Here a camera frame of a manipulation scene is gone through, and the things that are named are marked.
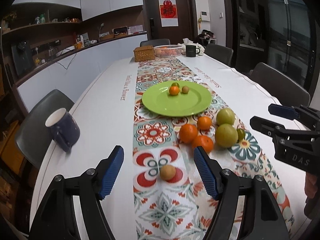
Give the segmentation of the person's right hand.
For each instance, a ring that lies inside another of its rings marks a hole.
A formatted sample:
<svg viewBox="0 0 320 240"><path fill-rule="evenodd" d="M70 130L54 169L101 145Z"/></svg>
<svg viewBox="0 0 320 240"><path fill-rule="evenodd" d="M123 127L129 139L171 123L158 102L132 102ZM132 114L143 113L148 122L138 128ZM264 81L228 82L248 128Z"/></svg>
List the person's right hand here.
<svg viewBox="0 0 320 240"><path fill-rule="evenodd" d="M307 196L304 214L315 219L319 215L319 178L306 173L304 191Z"/></svg>

